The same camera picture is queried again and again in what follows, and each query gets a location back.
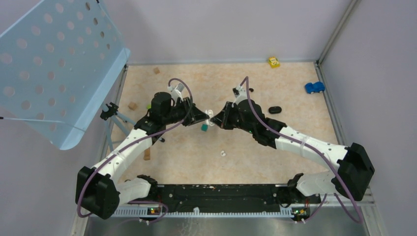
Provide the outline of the white earbud charging case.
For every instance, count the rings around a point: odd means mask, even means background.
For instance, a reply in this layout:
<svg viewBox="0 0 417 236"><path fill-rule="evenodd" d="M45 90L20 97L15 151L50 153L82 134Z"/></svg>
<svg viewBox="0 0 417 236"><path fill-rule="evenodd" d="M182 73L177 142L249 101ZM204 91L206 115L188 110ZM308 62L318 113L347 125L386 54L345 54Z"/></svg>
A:
<svg viewBox="0 0 417 236"><path fill-rule="evenodd" d="M213 110L205 110L205 113L209 116L208 119L205 120L207 126L214 126L214 123L210 120L213 116Z"/></svg>

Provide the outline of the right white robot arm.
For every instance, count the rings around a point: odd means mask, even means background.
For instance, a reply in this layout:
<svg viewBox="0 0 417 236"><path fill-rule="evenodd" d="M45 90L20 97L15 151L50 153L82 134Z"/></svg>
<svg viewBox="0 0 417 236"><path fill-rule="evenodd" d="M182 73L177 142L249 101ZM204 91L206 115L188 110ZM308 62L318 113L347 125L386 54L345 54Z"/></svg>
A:
<svg viewBox="0 0 417 236"><path fill-rule="evenodd" d="M284 122L265 117L255 102L244 100L237 105L227 102L210 121L221 129L244 130L263 146L298 154L328 168L327 172L297 174L289 180L288 184L293 186L288 189L288 195L295 203L301 203L310 195L325 193L339 193L362 201L375 173L362 145L344 146L312 138Z"/></svg>

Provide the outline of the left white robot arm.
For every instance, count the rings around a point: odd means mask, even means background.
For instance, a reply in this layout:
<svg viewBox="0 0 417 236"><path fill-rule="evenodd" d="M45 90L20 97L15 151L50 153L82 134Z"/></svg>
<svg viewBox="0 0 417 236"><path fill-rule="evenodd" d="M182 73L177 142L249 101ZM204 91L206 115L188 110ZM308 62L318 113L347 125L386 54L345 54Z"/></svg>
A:
<svg viewBox="0 0 417 236"><path fill-rule="evenodd" d="M93 167L83 167L77 175L77 213L85 209L102 219L112 216L119 205L142 199L152 203L158 191L150 177L139 176L119 183L121 175L169 129L179 125L190 126L209 119L209 115L198 109L192 98L175 98L168 92L158 92L151 100L147 114L134 125L133 129L105 159Z"/></svg>

